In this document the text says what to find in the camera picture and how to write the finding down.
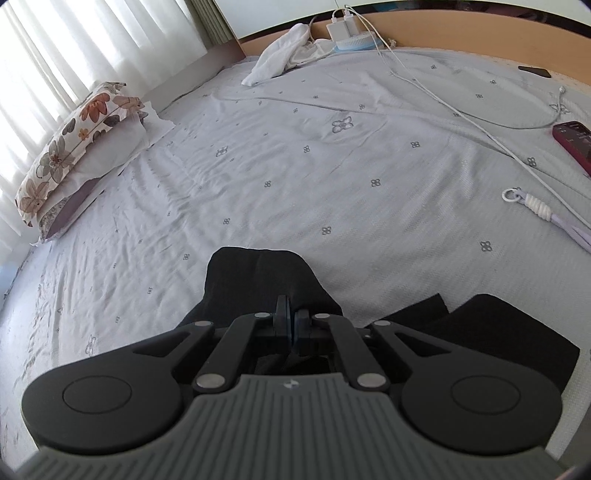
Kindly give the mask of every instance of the black fabric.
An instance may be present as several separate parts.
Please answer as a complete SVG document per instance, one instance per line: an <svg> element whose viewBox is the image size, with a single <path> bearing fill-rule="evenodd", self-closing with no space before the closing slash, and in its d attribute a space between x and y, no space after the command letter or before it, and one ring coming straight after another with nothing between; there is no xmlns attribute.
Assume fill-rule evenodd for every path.
<svg viewBox="0 0 591 480"><path fill-rule="evenodd" d="M406 315L398 323L530 367L551 379L560 391L579 358L579 349L562 335L492 295L476 295L449 315L430 319L425 322Z"/></svg>
<svg viewBox="0 0 591 480"><path fill-rule="evenodd" d="M380 318L380 320L389 320L413 330L421 330L448 314L449 311L443 302L443 298L438 293L396 313Z"/></svg>
<svg viewBox="0 0 591 480"><path fill-rule="evenodd" d="M342 315L340 306L320 285L298 255L288 251L224 247L207 266L203 300L181 325L210 320L227 327L247 313L274 312L279 295L287 295L291 313ZM530 367L564 390L579 357L566 338L510 304L487 294L477 295L449 313L440 295L384 317L428 335L488 355ZM285 368L295 372L307 359L286 361L285 356L261 359L260 372Z"/></svg>
<svg viewBox="0 0 591 480"><path fill-rule="evenodd" d="M284 250L223 247L207 265L203 300L179 324L209 320L227 327L247 313L274 312L277 297L290 298L292 315L303 308L342 315L336 303L299 255Z"/></svg>

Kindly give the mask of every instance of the logo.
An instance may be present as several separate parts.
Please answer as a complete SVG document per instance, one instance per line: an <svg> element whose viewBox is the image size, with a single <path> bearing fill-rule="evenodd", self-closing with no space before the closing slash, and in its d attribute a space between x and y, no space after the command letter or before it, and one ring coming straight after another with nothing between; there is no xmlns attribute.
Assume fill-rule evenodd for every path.
<svg viewBox="0 0 591 480"><path fill-rule="evenodd" d="M297 388L300 386L300 383L297 380L294 380L293 378L289 380L289 382L285 382L283 384L283 386L285 388L288 388L289 390L293 390L294 388Z"/></svg>

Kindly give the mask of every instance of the smartphone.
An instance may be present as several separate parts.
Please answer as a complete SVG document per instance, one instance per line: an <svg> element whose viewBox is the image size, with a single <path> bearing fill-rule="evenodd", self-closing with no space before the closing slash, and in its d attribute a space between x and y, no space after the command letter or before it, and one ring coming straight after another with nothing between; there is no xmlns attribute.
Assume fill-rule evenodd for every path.
<svg viewBox="0 0 591 480"><path fill-rule="evenodd" d="M552 127L552 136L591 175L591 131L581 122L566 122Z"/></svg>
<svg viewBox="0 0 591 480"><path fill-rule="evenodd" d="M552 75L546 69L537 69L535 67L524 67L523 65L519 65L517 68L519 68L520 70L523 70L524 72L535 73L536 75L540 75L541 77L544 77L547 79L552 78Z"/></svg>

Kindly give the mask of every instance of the curtain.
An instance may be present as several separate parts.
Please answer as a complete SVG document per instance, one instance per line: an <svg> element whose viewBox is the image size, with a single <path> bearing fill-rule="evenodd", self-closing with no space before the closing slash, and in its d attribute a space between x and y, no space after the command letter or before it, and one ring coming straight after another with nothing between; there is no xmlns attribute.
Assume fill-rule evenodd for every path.
<svg viewBox="0 0 591 480"><path fill-rule="evenodd" d="M197 12L198 20L202 23L213 45L221 45L234 38L230 27L213 0L186 0Z"/></svg>
<svg viewBox="0 0 591 480"><path fill-rule="evenodd" d="M0 265L34 241L14 203L25 173L92 87L125 82L142 96L205 53L184 0L0 7Z"/></svg>

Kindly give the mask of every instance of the bed sheet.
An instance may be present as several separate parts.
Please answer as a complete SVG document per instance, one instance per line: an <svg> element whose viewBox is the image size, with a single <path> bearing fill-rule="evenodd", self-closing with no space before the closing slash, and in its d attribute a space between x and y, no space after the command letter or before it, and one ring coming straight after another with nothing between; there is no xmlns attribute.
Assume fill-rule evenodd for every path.
<svg viewBox="0 0 591 480"><path fill-rule="evenodd" d="M523 126L556 112L552 79L469 54L398 53L475 115ZM450 309L490 293L552 327L582 349L547 448L559 456L591 398L591 255L501 191L519 186L571 215L375 52L241 86L253 65L166 109L176 127L26 260L0 316L4 461L14 468L35 450L20 416L34 378L173 328L224 245L298 253L357 326L435 293ZM561 120L589 124L587 112L591 99L568 89ZM548 129L486 126L591 219L591 182Z"/></svg>

